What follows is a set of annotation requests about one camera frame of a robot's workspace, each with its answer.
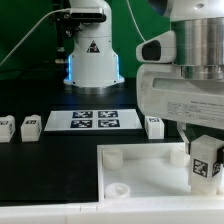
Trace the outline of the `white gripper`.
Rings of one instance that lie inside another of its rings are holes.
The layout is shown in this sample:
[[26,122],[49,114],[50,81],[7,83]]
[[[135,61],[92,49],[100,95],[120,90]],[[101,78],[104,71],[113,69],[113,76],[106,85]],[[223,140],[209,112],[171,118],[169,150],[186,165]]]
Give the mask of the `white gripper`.
[[136,77],[137,103],[147,116],[177,121],[185,153],[186,124],[224,130],[224,80],[187,80],[171,64],[143,64]]

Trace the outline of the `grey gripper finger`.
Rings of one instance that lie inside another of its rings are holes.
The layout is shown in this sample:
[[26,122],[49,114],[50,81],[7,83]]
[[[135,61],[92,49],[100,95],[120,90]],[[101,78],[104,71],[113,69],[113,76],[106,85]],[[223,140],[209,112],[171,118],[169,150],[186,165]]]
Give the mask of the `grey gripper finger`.
[[217,149],[216,159],[218,171],[221,171],[221,166],[224,164],[224,146]]

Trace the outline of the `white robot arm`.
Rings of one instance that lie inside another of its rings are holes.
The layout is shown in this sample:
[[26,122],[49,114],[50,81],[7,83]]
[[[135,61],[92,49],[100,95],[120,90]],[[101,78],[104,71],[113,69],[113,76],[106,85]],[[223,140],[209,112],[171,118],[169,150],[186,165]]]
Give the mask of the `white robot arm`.
[[[137,103],[145,115],[224,129],[224,0],[149,0],[170,20],[170,30],[136,48]],[[98,27],[106,15],[99,4],[80,0],[70,17],[90,23],[69,56],[72,85],[113,84],[117,56],[109,33]]]

